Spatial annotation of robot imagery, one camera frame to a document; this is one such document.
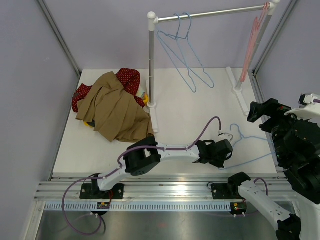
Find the tan skirt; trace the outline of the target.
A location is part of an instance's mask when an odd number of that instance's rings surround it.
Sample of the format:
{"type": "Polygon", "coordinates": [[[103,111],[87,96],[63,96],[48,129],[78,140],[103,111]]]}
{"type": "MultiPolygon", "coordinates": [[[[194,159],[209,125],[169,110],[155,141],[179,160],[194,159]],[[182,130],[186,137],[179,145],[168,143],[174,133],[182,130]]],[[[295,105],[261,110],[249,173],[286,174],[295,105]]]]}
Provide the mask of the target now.
{"type": "Polygon", "coordinates": [[[109,142],[135,143],[154,135],[150,115],[113,72],[103,74],[78,104],[76,120],[94,122],[94,131],[109,142]]]}

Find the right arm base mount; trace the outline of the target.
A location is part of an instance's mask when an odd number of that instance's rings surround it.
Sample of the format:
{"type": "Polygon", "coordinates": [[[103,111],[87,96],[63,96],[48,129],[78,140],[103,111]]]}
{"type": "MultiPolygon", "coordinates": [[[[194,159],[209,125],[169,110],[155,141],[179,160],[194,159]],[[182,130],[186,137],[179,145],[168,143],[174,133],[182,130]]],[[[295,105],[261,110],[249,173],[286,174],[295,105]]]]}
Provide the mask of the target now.
{"type": "Polygon", "coordinates": [[[214,200],[244,200],[244,198],[240,196],[236,185],[209,182],[207,186],[211,190],[214,200]]]}

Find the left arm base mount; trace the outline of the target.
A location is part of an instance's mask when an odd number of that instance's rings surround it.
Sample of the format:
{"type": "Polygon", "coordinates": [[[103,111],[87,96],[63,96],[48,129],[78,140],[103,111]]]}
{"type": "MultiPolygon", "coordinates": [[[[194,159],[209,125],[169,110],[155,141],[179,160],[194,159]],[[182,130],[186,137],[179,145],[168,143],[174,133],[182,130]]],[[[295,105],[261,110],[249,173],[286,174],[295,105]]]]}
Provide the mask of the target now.
{"type": "Polygon", "coordinates": [[[84,183],[81,186],[79,198],[82,200],[122,200],[124,197],[124,185],[116,184],[111,190],[100,190],[92,183],[84,183]]]}

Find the red polka-dot skirt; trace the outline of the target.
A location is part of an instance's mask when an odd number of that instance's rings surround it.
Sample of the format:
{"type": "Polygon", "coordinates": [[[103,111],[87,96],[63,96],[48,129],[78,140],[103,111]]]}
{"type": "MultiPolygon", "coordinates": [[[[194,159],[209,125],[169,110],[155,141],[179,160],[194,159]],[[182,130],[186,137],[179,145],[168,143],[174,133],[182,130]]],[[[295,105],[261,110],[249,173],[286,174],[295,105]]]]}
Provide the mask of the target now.
{"type": "MultiPolygon", "coordinates": [[[[135,101],[142,107],[145,107],[142,99],[136,96],[138,88],[140,86],[140,73],[135,69],[121,68],[115,76],[119,82],[123,85],[124,90],[131,94],[135,101]]],[[[78,102],[84,100],[90,92],[92,86],[81,84],[80,87],[75,91],[71,100],[71,108],[74,113],[79,111],[78,102]]]]}

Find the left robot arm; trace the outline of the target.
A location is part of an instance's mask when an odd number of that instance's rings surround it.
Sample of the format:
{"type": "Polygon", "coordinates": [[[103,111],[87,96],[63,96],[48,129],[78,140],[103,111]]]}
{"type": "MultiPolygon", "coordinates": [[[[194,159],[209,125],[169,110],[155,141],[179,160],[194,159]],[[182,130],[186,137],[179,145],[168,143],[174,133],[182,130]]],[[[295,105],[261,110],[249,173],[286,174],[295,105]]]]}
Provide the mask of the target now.
{"type": "Polygon", "coordinates": [[[162,162],[182,162],[184,164],[210,164],[223,168],[225,161],[233,155],[229,140],[196,140],[186,146],[172,146],[158,143],[154,136],[146,137],[131,145],[122,153],[118,166],[110,173],[94,175],[91,180],[91,198],[110,198],[113,187],[128,176],[149,173],[162,162]]]}

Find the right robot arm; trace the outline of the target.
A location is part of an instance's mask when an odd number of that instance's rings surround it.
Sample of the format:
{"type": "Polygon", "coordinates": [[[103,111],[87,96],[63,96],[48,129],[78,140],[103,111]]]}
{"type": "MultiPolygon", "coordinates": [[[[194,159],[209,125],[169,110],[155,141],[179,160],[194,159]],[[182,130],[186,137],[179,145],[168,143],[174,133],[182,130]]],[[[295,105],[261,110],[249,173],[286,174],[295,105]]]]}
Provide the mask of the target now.
{"type": "Polygon", "coordinates": [[[299,215],[280,207],[244,172],[229,177],[227,183],[210,185],[215,200],[249,201],[272,224],[279,240],[320,238],[320,128],[310,121],[320,115],[320,100],[302,94],[299,104],[292,109],[273,98],[252,102],[247,117],[251,123],[269,117],[259,128],[271,134],[278,165],[296,193],[299,215]]]}

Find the white metal clothes rack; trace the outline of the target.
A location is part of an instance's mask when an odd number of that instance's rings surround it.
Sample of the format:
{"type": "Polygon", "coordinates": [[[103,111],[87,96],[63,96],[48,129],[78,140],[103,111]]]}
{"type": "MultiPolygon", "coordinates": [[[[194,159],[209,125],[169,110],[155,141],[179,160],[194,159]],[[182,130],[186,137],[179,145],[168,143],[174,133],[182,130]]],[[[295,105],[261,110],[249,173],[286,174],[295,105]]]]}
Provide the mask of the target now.
{"type": "MultiPolygon", "coordinates": [[[[234,47],[227,46],[225,50],[219,50],[213,40],[204,39],[209,37],[208,33],[204,30],[200,30],[200,24],[204,19],[218,17],[218,16],[231,16],[242,13],[257,13],[253,23],[250,24],[247,33],[248,38],[244,41],[244,61],[241,67],[241,74],[236,77],[231,72],[231,67],[226,67],[227,77],[231,84],[229,93],[235,96],[236,103],[240,107],[244,116],[249,114],[249,104],[245,100],[245,94],[243,89],[244,78],[248,74],[248,70],[253,61],[254,55],[261,43],[261,40],[265,34],[267,26],[272,19],[274,12],[279,5],[278,0],[269,0],[265,3],[256,6],[248,6],[241,8],[233,8],[226,10],[216,10],[202,13],[189,13],[192,18],[192,27],[189,32],[189,40],[198,54],[200,61],[202,62],[205,71],[209,74],[209,68],[219,67],[219,60],[225,61],[227,57],[232,57],[234,47]]],[[[178,13],[181,15],[181,26],[179,30],[179,36],[184,37],[189,27],[189,19],[184,13],[178,13]]],[[[199,65],[196,57],[191,51],[187,42],[183,39],[178,39],[180,49],[182,50],[187,64],[191,68],[188,72],[187,67],[183,63],[183,57],[178,48],[176,42],[176,35],[179,26],[178,17],[174,14],[169,17],[158,17],[155,12],[150,11],[146,15],[147,17],[147,29],[148,29],[148,78],[146,80],[147,93],[149,101],[147,108],[150,113],[151,123],[154,133],[159,132],[159,121],[157,117],[156,107],[156,80],[155,76],[155,43],[159,43],[159,46],[164,50],[165,55],[169,57],[169,63],[177,70],[178,77],[181,78],[182,83],[186,85],[190,93],[194,94],[199,89],[199,84],[203,83],[194,73],[203,78],[207,83],[211,83],[206,75],[203,74],[201,66],[199,65]]]]}

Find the yellow plastic tray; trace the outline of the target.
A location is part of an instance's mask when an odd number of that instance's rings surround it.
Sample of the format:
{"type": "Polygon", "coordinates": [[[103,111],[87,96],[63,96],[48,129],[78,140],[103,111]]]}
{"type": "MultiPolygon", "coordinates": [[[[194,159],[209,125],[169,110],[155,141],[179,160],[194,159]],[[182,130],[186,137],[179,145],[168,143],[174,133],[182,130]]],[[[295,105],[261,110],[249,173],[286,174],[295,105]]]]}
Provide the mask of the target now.
{"type": "MultiPolygon", "coordinates": [[[[143,93],[141,99],[142,99],[144,105],[146,106],[147,103],[149,102],[149,97],[148,97],[148,95],[147,95],[146,93],[143,93]]],[[[84,121],[83,123],[84,123],[84,125],[87,126],[87,127],[90,127],[90,128],[94,128],[94,127],[95,127],[95,121],[94,121],[94,120],[91,121],[91,122],[86,122],[86,121],[84,121]]]]}

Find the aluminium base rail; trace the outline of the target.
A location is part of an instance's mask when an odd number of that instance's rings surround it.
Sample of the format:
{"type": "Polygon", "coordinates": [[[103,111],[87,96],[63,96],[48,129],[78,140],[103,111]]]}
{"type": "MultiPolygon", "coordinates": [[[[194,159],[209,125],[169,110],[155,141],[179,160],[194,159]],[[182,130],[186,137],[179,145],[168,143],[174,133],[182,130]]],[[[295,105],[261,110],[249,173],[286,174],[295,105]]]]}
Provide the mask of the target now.
{"type": "MultiPolygon", "coordinates": [[[[130,176],[121,181],[124,185],[125,202],[209,202],[212,194],[208,183],[226,183],[229,173],[203,175],[143,175],[130,176]]],[[[252,174],[251,179],[262,178],[257,182],[261,190],[268,189],[268,196],[275,202],[291,202],[296,194],[283,173],[252,174]]],[[[68,201],[80,198],[82,181],[75,177],[54,176],[49,181],[38,184],[34,198],[41,201],[59,201],[66,193],[68,201]]]]}

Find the floral pastel skirt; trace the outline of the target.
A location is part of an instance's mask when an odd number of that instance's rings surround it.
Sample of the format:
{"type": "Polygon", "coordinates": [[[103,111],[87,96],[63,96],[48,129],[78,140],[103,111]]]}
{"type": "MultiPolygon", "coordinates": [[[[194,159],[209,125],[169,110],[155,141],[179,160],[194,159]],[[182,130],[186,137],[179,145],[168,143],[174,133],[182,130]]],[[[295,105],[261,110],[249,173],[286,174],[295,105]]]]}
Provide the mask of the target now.
{"type": "Polygon", "coordinates": [[[143,87],[139,86],[136,96],[140,99],[142,99],[144,102],[148,102],[149,101],[149,97],[147,92],[144,90],[143,87]]]}

